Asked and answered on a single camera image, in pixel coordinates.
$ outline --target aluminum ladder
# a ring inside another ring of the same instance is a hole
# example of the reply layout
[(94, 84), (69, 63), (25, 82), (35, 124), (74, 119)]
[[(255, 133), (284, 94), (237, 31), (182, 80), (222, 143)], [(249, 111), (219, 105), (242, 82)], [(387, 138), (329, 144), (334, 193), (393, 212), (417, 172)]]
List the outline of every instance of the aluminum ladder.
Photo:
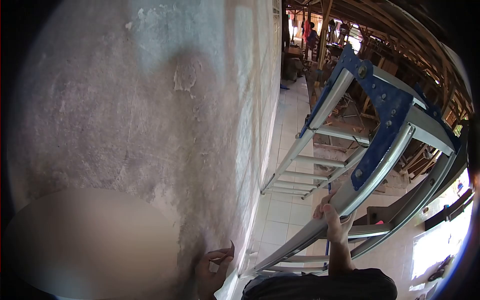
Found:
[[(379, 117), (380, 125), (374, 137), (332, 126), (323, 125), (353, 79), (356, 79), (370, 97)], [(315, 133), (356, 141), (359, 146), (345, 161), (334, 161), (299, 155)], [(343, 183), (330, 200), (340, 216), (348, 216), (378, 187), (394, 167), (412, 138), (429, 144), (442, 152), (433, 169), (421, 183), (383, 212), (384, 224), (369, 224), (368, 216), (356, 220), (348, 233), (349, 239), (367, 238), (351, 251), (355, 259), (390, 237), (414, 214), (435, 196), (441, 194), (466, 167), (465, 143), (457, 138), (441, 119), (440, 109), (426, 99), (418, 84), (415, 88), (373, 66), (368, 60), (360, 60), (350, 44), (345, 45), (339, 62), (326, 82), (321, 95), (306, 120), (302, 130), (273, 176), (261, 190), (265, 193), (283, 193), (303, 199), (338, 178), (355, 166), (350, 179)], [(286, 171), (293, 160), (310, 162), (336, 169), (329, 176)], [(318, 184), (304, 184), (278, 180), (281, 175), (313, 178)], [(300, 186), (291, 189), (274, 184)], [(279, 262), (307, 263), (328, 262), (329, 256), (295, 255), (317, 239), (326, 239), (325, 218), (312, 219), (295, 236), (273, 254), (248, 269), (241, 276), (271, 274), (272, 271), (305, 272), (320, 274), (328, 265), (319, 267), (282, 267)]]

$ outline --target hand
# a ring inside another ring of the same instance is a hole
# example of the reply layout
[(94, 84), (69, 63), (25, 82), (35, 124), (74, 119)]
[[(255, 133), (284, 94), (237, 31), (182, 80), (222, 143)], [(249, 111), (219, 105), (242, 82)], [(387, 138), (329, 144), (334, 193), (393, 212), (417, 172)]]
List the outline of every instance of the hand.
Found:
[(325, 214), (328, 224), (327, 239), (332, 243), (342, 243), (348, 241), (348, 232), (352, 228), (356, 211), (351, 213), (346, 219), (340, 221), (340, 217), (335, 208), (329, 204), (330, 199), (335, 193), (336, 191), (332, 192), (320, 201), (320, 204), (315, 208), (313, 218), (320, 219)]
[(225, 253), (210, 252), (205, 254), (195, 267), (195, 277), (198, 284), (198, 296), (200, 300), (215, 299), (213, 294), (218, 291), (227, 277), (228, 265), (233, 257), (228, 256), (222, 261), (216, 273), (210, 272), (210, 260), (221, 258)]

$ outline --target wooden ceiling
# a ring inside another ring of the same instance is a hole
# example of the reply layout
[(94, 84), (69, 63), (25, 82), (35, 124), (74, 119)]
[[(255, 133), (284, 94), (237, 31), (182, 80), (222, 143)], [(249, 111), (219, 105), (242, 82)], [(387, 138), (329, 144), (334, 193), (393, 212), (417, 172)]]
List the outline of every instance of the wooden ceiling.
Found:
[(323, 7), (327, 10), (331, 6), (330, 18), (357, 24), (363, 34), (383, 40), (393, 52), (405, 55), (438, 80), (443, 90), (444, 109), (450, 105), (452, 96), (457, 95), (464, 110), (459, 113), (472, 114), (471, 99), (460, 73), (432, 34), (435, 32), (443, 38), (444, 33), (422, 10), (404, 0), (286, 0), (285, 4), (289, 10), (305, 10), (307, 14), (310, 8), (312, 13), (319, 15), (323, 14)]

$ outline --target blue pole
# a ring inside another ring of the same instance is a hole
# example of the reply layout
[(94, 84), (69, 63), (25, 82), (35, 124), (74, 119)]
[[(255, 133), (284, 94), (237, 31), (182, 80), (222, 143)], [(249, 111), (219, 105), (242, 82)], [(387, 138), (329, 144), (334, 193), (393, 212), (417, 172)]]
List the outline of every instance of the blue pole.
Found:
[[(332, 192), (332, 185), (331, 183), (328, 184), (328, 193), (330, 194)], [(328, 250), (330, 248), (330, 242), (327, 240), (327, 246), (325, 248), (325, 255), (328, 255)]]

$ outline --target pink object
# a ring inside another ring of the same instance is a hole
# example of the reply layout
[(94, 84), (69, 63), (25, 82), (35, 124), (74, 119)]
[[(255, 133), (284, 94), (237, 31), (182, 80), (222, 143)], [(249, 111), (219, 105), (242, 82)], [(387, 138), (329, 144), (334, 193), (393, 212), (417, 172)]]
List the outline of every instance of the pink object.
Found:
[(303, 41), (305, 43), (307, 42), (307, 38), (310, 35), (311, 31), (312, 31), (312, 28), (310, 27), (310, 22), (305, 20), (305, 22), (303, 23), (303, 35), (302, 35)]

